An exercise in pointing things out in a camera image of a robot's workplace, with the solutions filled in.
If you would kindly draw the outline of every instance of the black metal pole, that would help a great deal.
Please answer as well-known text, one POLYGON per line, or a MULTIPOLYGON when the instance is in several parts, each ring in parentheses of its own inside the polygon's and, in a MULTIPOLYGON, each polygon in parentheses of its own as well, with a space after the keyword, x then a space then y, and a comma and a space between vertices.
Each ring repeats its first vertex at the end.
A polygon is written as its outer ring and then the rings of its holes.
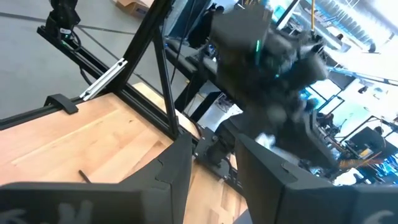
POLYGON ((175 115, 173 96, 170 89, 169 73, 167 71, 166 57, 164 51, 164 41, 160 29, 157 29, 155 31, 153 42, 155 47, 157 66, 159 68, 160 82, 162 84, 164 102, 166 105, 166 113, 169 119, 169 128, 170 131, 175 135, 175 137, 177 137, 179 134, 178 120, 175 115))
POLYGON ((124 70, 109 84, 111 90, 122 90, 136 69, 142 55, 148 48, 154 33, 164 22, 167 13, 171 10, 172 0, 155 0, 147 15, 141 22, 123 58, 127 60, 124 70))

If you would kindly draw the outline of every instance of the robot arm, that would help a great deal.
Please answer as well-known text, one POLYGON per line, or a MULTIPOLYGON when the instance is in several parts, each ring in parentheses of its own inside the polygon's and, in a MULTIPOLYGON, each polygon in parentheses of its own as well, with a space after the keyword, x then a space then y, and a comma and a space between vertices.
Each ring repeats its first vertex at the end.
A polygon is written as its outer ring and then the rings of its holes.
POLYGON ((75 8, 78 0, 50 0, 53 11, 45 25, 46 31, 60 40, 72 39, 73 28, 79 24, 80 17, 75 8))

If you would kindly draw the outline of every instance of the wooden table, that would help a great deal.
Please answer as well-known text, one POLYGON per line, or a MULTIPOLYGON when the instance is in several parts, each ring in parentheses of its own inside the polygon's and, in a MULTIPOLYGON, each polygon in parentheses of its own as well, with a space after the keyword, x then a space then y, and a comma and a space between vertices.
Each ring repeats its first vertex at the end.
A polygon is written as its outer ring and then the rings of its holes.
MULTIPOLYGON (((134 85, 164 109, 162 97, 134 85)), ((119 183, 157 157, 172 140, 110 93, 0 132, 0 184, 20 181, 119 183)), ((177 113, 180 124, 198 136, 177 113)), ((232 223, 246 201, 206 168, 193 162, 184 223, 232 223)))

